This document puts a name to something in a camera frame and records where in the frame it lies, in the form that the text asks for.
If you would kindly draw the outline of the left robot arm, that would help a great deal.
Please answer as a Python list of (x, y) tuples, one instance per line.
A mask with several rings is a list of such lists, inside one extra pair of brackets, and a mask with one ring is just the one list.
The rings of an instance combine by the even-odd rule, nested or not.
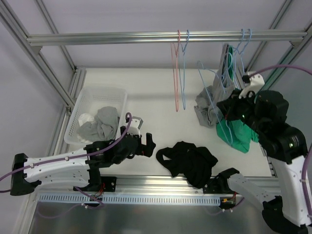
[(39, 186), (73, 186), (82, 191), (109, 190), (109, 180), (103, 179), (100, 169), (118, 165), (134, 156), (151, 157), (156, 144), (152, 134), (146, 134), (143, 144), (141, 135), (126, 132), (116, 140), (96, 141), (75, 152), (50, 158), (30, 158), (17, 154), (12, 165), (10, 195), (27, 195)]

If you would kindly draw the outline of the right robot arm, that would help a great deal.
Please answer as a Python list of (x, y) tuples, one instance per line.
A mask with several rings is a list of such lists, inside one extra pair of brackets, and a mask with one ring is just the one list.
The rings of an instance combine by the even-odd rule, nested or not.
[(277, 91), (235, 90), (217, 104), (226, 120), (241, 120), (258, 134), (258, 142), (277, 174), (280, 195), (272, 195), (247, 180), (237, 169), (220, 172), (207, 185), (221, 193), (235, 192), (257, 207), (271, 230), (280, 234), (306, 234), (312, 225), (312, 195), (307, 163), (311, 147), (304, 134), (286, 123), (289, 103)]

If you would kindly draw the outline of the blue hanger of grey top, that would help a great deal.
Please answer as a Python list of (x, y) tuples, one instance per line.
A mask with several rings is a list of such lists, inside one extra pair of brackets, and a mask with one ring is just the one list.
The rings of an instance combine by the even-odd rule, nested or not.
[(186, 30), (187, 38), (184, 45), (181, 45), (181, 51), (182, 51), (182, 62), (183, 62), (183, 70), (181, 72), (181, 69), (179, 69), (179, 80), (180, 80), (180, 88), (181, 88), (181, 99), (182, 99), (182, 107), (183, 110), (186, 110), (186, 97), (185, 97), (185, 54), (187, 45), (190, 39), (190, 31)]

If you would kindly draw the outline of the white tank top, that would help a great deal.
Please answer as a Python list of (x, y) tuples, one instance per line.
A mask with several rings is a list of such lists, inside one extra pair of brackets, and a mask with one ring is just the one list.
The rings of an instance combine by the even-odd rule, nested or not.
[(79, 128), (77, 130), (77, 138), (82, 143), (91, 143), (90, 139), (94, 133), (95, 119), (91, 114), (84, 113), (78, 118)]

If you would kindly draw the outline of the dark grey tank top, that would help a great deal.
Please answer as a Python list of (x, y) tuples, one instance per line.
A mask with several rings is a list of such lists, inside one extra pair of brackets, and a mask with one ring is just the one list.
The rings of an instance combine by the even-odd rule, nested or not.
[(205, 86), (195, 99), (194, 111), (199, 124), (204, 127), (213, 127), (222, 119), (222, 112), (216, 104), (227, 99), (235, 89), (235, 83), (228, 79), (226, 72), (228, 46), (227, 43), (223, 45), (219, 68), (215, 73), (213, 84)]

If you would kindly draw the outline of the black tank top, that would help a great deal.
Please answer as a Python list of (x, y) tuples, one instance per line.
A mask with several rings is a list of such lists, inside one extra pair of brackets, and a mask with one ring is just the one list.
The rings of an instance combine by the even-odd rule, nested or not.
[(212, 168), (218, 159), (206, 147), (193, 143), (177, 142), (172, 148), (166, 147), (156, 153), (156, 159), (172, 177), (183, 174), (194, 187), (203, 188), (212, 176)]

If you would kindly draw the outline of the blue hanger of black top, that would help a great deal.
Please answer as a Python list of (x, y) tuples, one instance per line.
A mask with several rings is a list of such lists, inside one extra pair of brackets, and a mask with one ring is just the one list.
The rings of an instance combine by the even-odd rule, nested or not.
[(201, 126), (212, 128), (218, 126), (225, 137), (225, 142), (232, 146), (232, 132), (225, 123), (221, 110), (217, 103), (226, 100), (235, 89), (233, 66), (222, 65), (218, 71), (204, 68), (201, 61), (197, 62), (198, 71), (206, 70), (215, 74), (213, 84), (207, 86), (203, 81), (203, 90), (196, 96), (194, 111)]

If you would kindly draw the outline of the blue hanger of green top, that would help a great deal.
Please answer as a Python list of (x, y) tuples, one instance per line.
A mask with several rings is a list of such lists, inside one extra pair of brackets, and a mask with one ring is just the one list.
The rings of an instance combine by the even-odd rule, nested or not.
[(229, 45), (228, 46), (228, 52), (227, 55), (227, 63), (226, 63), (226, 72), (228, 79), (230, 79), (233, 82), (236, 82), (236, 71), (239, 70), (239, 62), (237, 58), (240, 58), (240, 52), (242, 51), (243, 47), (241, 47), (243, 40), (245, 39), (246, 31), (244, 29), (241, 29), (241, 37), (239, 42), (236, 46)]

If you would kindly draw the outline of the pink wire hanger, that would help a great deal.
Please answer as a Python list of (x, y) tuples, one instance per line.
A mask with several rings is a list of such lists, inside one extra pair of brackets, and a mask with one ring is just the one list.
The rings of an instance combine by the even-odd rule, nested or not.
[(174, 96), (175, 96), (175, 111), (179, 111), (179, 96), (178, 96), (178, 57), (179, 57), (179, 45), (180, 45), (180, 31), (177, 31), (177, 43), (171, 43), (171, 59), (172, 59), (172, 69), (173, 69), (173, 81), (174, 81)]

